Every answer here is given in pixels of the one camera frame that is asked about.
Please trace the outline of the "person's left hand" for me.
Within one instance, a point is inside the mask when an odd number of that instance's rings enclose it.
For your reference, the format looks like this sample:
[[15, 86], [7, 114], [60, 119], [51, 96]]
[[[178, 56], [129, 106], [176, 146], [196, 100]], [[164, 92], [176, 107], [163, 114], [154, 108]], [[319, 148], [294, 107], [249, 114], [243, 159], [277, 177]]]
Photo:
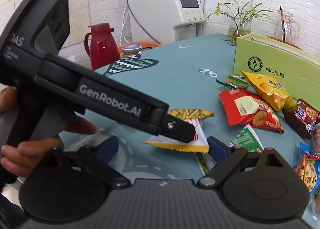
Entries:
[[[97, 132], [96, 126], [82, 117], [76, 117], [67, 128], [68, 132], [92, 135]], [[37, 141], [21, 142], [17, 148], [9, 145], [1, 147], [1, 165], [8, 172], [21, 177], [28, 177], [41, 159], [53, 147], [65, 147], [60, 136]]]

